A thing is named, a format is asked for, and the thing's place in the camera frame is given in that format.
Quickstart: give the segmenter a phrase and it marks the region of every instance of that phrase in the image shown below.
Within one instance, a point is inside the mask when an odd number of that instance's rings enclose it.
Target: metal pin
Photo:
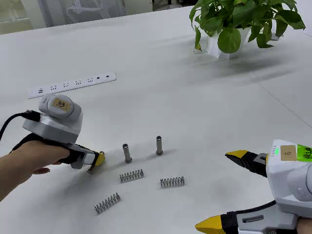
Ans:
[[[162,150],[162,144],[161,144],[161,136],[156,137],[156,146],[157,146],[156,154],[158,156],[162,155],[163,150]]]
[[[126,163],[131,163],[132,162],[132,158],[130,157],[130,152],[129,152],[128,145],[127,144],[123,144],[122,148],[123,148],[123,152],[125,154],[125,162]]]

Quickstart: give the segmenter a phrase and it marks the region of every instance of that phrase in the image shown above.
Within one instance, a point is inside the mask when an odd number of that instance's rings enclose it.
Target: handwritten label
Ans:
[[[281,161],[297,161],[295,145],[281,145]]]
[[[312,162],[312,148],[298,144],[298,161]]]
[[[59,98],[54,99],[52,106],[59,108],[66,112],[70,111],[70,103]]]

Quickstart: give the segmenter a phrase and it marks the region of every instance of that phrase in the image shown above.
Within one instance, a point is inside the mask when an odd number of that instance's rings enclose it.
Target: metal spring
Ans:
[[[123,182],[134,180],[134,179],[141,179],[142,177],[144,177],[144,173],[142,169],[139,169],[136,171],[120,174],[119,176],[120,176],[120,181],[123,183]]]
[[[107,199],[105,199],[105,201],[102,201],[101,203],[95,205],[94,209],[99,215],[100,213],[104,212],[105,210],[115,205],[119,201],[120,201],[120,196],[118,195],[118,193],[116,193],[116,194],[113,194],[111,197],[108,197]]]
[[[184,183],[185,181],[183,176],[176,178],[160,179],[160,185],[164,188],[183,186]]]

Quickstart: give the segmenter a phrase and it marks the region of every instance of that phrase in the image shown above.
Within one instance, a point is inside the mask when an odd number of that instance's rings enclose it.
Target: white flower pot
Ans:
[[[240,50],[245,43],[250,28],[245,29],[238,28],[238,30],[240,32],[240,47],[236,52],[231,54],[226,54],[222,52],[218,47],[219,34],[216,33],[213,37],[208,37],[208,47],[207,47],[208,54],[213,57],[216,57],[217,59],[232,59],[238,57]]]

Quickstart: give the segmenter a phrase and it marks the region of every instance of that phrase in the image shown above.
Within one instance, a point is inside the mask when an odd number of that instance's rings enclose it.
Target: white table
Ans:
[[[268,152],[274,139],[312,145],[312,39],[289,30],[276,46],[248,43],[238,59],[193,53],[190,8],[66,25],[0,37],[1,121],[39,99],[31,84],[114,71],[117,81],[65,93],[85,115],[78,143],[106,152],[95,175],[51,166],[0,203],[0,233],[197,233],[209,216],[272,200],[265,178],[228,160],[238,149]],[[0,154],[24,135],[7,128]],[[156,136],[163,156],[155,156]],[[132,164],[124,163],[128,143]],[[144,179],[120,184],[142,168]],[[186,185],[161,189],[162,177]],[[118,192],[101,215],[93,205]]]

